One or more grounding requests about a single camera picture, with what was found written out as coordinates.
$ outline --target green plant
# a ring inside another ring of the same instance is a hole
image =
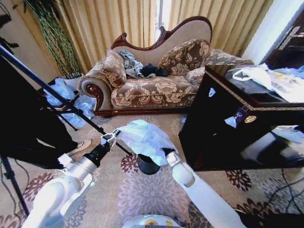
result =
[[[81,76],[80,67],[72,44],[59,25],[59,13],[54,0],[23,0],[23,9],[27,7],[34,13],[47,47],[56,61],[62,78],[71,79]]]

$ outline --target cable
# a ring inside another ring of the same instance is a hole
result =
[[[15,159],[15,163],[16,163],[21,169],[23,169],[24,172],[26,173],[27,178],[28,178],[28,181],[27,181],[27,186],[28,186],[28,185],[29,185],[29,172],[28,172],[22,165],[20,165],[20,164],[18,163],[17,159]]]
[[[22,193],[22,195],[24,195],[25,190],[27,189],[27,187],[28,187],[28,185],[29,185],[29,172],[26,170],[26,168],[24,168],[22,165],[20,165],[20,164],[18,163],[17,159],[14,159],[14,160],[15,160],[15,163],[16,163],[21,169],[24,170],[24,172],[26,173],[27,178],[28,178],[27,185],[26,185],[26,187],[25,187],[25,189],[24,189],[24,191],[23,191],[23,193]],[[21,205],[21,202],[18,203],[18,206],[19,206],[19,209],[20,209],[20,210],[23,210],[22,205]]]
[[[304,189],[302,189],[302,191],[299,194],[293,196],[293,198],[291,200],[289,200],[288,205],[287,205],[287,207],[285,209],[285,213],[287,213],[287,211],[288,211],[288,209],[289,209],[289,207],[291,205],[291,201],[294,201],[295,198],[297,198],[298,196],[302,195],[303,193],[304,193]]]
[[[297,160],[303,160],[303,159],[304,159],[304,157],[292,159],[292,160],[288,161],[287,164],[289,164],[289,163],[291,163],[291,162],[294,162],[294,161],[297,161]],[[285,186],[283,186],[283,187],[281,187],[281,188],[275,190],[275,192],[272,193],[272,195],[270,196],[268,202],[264,204],[264,206],[260,209],[259,212],[262,212],[262,211],[267,207],[267,205],[269,205],[269,204],[271,203],[271,201],[273,200],[275,194],[276,194],[278,191],[281,191],[281,190],[283,190],[283,189],[285,189],[285,188],[287,188],[287,187],[291,187],[292,185],[297,184],[297,183],[299,183],[299,182],[301,182],[301,181],[304,181],[304,177],[301,178],[301,179],[299,179],[299,180],[297,180],[297,181],[295,181],[295,182],[293,182],[293,183],[290,183],[290,184],[288,184],[288,182],[286,181],[287,185],[285,185]]]
[[[15,201],[13,195],[11,194],[10,189],[8,188],[8,186],[6,185],[6,183],[5,183],[4,180],[3,180],[2,163],[3,163],[3,162],[1,161],[1,163],[0,163],[0,173],[1,173],[1,177],[0,177],[0,178],[1,178],[1,183],[3,184],[3,186],[4,186],[4,187],[6,188],[6,190],[8,191],[9,196],[10,196],[11,200],[12,200],[13,203],[14,203],[14,211],[13,211],[13,214],[18,218],[19,224],[21,225],[21,218],[19,217],[19,215],[16,214],[16,208],[17,208],[16,201]]]
[[[294,194],[293,194],[293,190],[291,189],[290,185],[288,184],[287,180],[286,180],[286,177],[285,177],[285,174],[284,174],[284,169],[282,168],[281,169],[281,172],[282,172],[282,177],[283,179],[285,180],[285,183],[287,184],[288,188],[289,188],[289,192],[290,192],[290,195],[291,195],[291,200],[290,202],[294,202],[294,206],[297,208],[298,212],[300,214],[303,214],[303,212],[300,210],[300,208],[298,207],[297,203],[295,202],[295,197],[294,197]]]

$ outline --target cushion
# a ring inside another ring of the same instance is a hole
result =
[[[219,49],[210,48],[210,52],[202,65],[253,65],[250,59],[242,59]]]
[[[209,52],[209,42],[204,39],[192,39],[176,46],[161,59],[159,66],[169,75],[185,75],[199,68]]]
[[[108,80],[115,88],[121,87],[127,80],[123,58],[110,49],[107,50],[106,57],[99,61],[93,69],[106,71]]]
[[[201,80],[203,79],[203,76],[205,74],[205,67],[201,66],[200,68],[194,69],[192,71],[189,71],[185,78],[192,84],[197,85],[201,83]]]
[[[116,108],[189,106],[198,86],[183,76],[128,79],[112,92],[112,104]]]

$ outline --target carved wooden backrest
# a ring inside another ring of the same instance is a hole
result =
[[[158,65],[165,53],[172,50],[177,45],[191,39],[202,38],[211,41],[212,26],[210,21],[201,16],[185,19],[171,31],[166,31],[160,27],[161,35],[158,40],[150,47],[136,47],[126,40],[126,33],[123,33],[111,46],[111,49],[118,52],[125,49],[132,52],[138,61],[143,65],[152,63]]]

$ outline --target patterned rug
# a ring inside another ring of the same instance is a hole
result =
[[[164,130],[184,159],[178,139],[184,117],[184,114],[130,115],[108,119],[94,117],[93,121],[106,132],[110,132],[132,120],[144,119]],[[93,141],[89,148],[74,155],[75,160],[90,152],[100,141],[100,134],[89,125],[77,132],[70,127],[67,129],[76,141],[84,138],[91,138]],[[304,151],[303,145],[297,147]],[[169,167],[161,167],[155,175],[147,176],[139,171],[137,159],[136,155],[128,156],[118,147],[114,147],[94,172],[96,185],[87,194],[80,208],[65,221],[65,228],[119,228],[127,219],[142,214],[167,215],[187,228],[212,227],[174,181]],[[28,171],[28,180],[25,171],[14,160],[10,161],[20,188],[24,191],[26,203],[32,209],[32,201],[39,189],[60,174],[55,170],[44,170],[19,162]],[[291,201],[288,188],[279,191],[271,203],[266,204],[276,189],[286,185],[280,169],[207,171],[198,172],[198,175],[232,207],[246,213],[260,217],[270,213],[299,213]],[[301,169],[285,169],[285,177],[289,183],[303,176]],[[17,199],[11,183],[5,178],[3,182]],[[304,181],[291,186],[291,190],[296,204],[304,212]],[[14,202],[3,185],[0,186],[0,192],[0,227],[19,227],[25,219],[19,204],[16,202],[14,212]]]

